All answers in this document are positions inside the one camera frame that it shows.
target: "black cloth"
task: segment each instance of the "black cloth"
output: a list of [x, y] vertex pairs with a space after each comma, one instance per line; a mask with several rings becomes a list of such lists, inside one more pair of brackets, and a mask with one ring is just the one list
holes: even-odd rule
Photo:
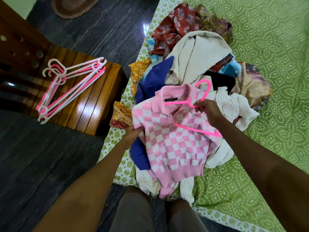
[[228, 94], [230, 94], [231, 90], [234, 88], [235, 83], [236, 83], [235, 78], [225, 75], [225, 74], [206, 71], [204, 75], [211, 77], [214, 90], [218, 90], [218, 87], [226, 86]]

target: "blue cloth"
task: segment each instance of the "blue cloth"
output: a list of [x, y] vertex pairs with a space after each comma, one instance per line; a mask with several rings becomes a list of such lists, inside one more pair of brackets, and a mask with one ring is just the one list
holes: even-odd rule
[[[149, 38], [148, 39], [148, 45], [150, 48], [150, 51], [154, 49], [155, 47], [155, 41], [153, 38]], [[141, 81], [144, 81], [146, 76], [148, 75], [148, 73], [150, 72], [150, 70], [156, 66], [158, 63], [162, 62], [163, 60], [163, 56], [161, 55], [157, 55], [157, 54], [153, 54], [150, 56], [151, 59], [151, 64], [149, 65], [149, 67], [145, 70], [143, 77], [141, 78]]]
[[146, 147], [139, 138], [137, 138], [131, 146], [131, 157], [140, 170], [150, 169]]
[[231, 55], [233, 55], [231, 62], [224, 65], [218, 73], [236, 78], [241, 74], [241, 65], [235, 60], [235, 55], [232, 52]]
[[[174, 56], [158, 63], [150, 71], [145, 81], [138, 83], [136, 104], [155, 96], [155, 92], [165, 85], [165, 78], [174, 61]], [[140, 170], [149, 170], [150, 164], [145, 145], [137, 138], [131, 146], [131, 157]]]
[[138, 83], [138, 89], [135, 95], [136, 104], [154, 97], [155, 92], [165, 85], [165, 78], [173, 61], [174, 56], [171, 56], [163, 62], [158, 63], [150, 70], [145, 81], [140, 81]]

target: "shorts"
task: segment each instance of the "shorts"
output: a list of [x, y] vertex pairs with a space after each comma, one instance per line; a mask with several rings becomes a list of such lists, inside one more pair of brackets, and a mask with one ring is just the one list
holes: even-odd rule
[[[151, 208], [146, 199], [136, 193], [124, 194], [112, 223], [111, 232], [149, 231], [153, 232]], [[168, 231], [208, 232], [195, 211], [185, 208], [176, 213], [169, 221]]]

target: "checkered pattern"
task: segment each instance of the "checkered pattern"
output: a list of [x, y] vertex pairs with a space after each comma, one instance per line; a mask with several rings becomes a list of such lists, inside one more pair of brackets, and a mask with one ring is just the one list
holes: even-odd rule
[[139, 103], [132, 109], [135, 128], [144, 126], [145, 142], [151, 170], [162, 187], [203, 173], [208, 154], [217, 145], [218, 138], [176, 127], [180, 124], [194, 129], [215, 132], [204, 113], [196, 113], [188, 105], [166, 106], [167, 114], [154, 112], [151, 99]]

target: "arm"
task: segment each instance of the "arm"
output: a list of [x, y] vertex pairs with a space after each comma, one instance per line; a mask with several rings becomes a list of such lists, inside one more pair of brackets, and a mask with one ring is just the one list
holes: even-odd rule
[[309, 175], [246, 136], [223, 117], [215, 101], [195, 105], [230, 145], [282, 226], [287, 231], [309, 231]]
[[142, 127], [135, 130], [130, 126], [123, 139], [102, 161], [64, 191], [33, 232], [96, 231], [122, 156], [142, 130]]

